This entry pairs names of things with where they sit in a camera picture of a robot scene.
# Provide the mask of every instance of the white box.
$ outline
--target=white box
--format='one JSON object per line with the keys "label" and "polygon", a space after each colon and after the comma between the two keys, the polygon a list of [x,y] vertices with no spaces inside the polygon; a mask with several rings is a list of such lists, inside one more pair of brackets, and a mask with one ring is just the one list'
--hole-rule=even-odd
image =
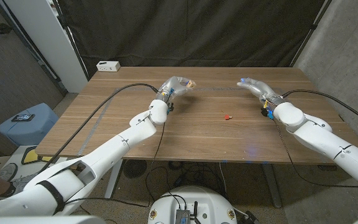
{"label": "white box", "polygon": [[101,72],[116,72],[121,67],[119,62],[115,61],[100,61],[96,66]]}

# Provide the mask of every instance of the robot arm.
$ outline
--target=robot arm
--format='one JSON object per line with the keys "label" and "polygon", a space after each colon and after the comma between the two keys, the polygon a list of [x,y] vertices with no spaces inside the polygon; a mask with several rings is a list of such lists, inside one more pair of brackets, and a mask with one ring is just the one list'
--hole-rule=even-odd
{"label": "robot arm", "polygon": [[0,216],[68,215],[79,207],[100,178],[131,148],[151,137],[155,126],[167,119],[174,96],[191,91],[195,83],[171,77],[160,88],[149,110],[129,122],[130,128],[117,134],[86,156],[56,164],[34,177],[23,192],[0,200]]}
{"label": "robot arm", "polygon": [[332,159],[358,181],[358,147],[333,134],[327,122],[304,114],[285,102],[264,82],[245,78],[237,85],[249,89],[264,105],[268,105],[267,109],[302,145]]}

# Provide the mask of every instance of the black strap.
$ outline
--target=black strap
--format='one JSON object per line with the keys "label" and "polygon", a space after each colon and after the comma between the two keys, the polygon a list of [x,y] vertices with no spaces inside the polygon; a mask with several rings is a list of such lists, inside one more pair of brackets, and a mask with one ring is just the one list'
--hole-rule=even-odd
{"label": "black strap", "polygon": [[43,181],[39,182],[38,184],[42,185],[43,187],[45,187],[52,194],[54,199],[56,200],[57,208],[56,208],[54,214],[56,214],[57,212],[63,211],[63,209],[65,208],[65,202],[63,201],[63,196],[56,189],[56,187],[53,186],[50,182],[48,182],[46,180],[43,180]]}

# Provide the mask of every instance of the blue bin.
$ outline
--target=blue bin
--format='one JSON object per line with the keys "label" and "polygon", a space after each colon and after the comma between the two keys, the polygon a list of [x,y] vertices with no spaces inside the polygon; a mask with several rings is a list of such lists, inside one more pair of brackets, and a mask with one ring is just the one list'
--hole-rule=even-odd
{"label": "blue bin", "polygon": [[[12,119],[20,114],[35,114],[30,121]],[[0,124],[0,133],[16,146],[38,145],[57,122],[59,117],[45,103],[26,109]]]}

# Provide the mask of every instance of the black curtain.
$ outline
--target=black curtain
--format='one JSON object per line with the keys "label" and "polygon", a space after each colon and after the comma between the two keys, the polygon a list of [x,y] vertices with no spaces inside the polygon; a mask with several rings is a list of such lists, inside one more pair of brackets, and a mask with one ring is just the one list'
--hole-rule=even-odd
{"label": "black curtain", "polygon": [[59,0],[89,75],[122,66],[287,67],[324,0]]}

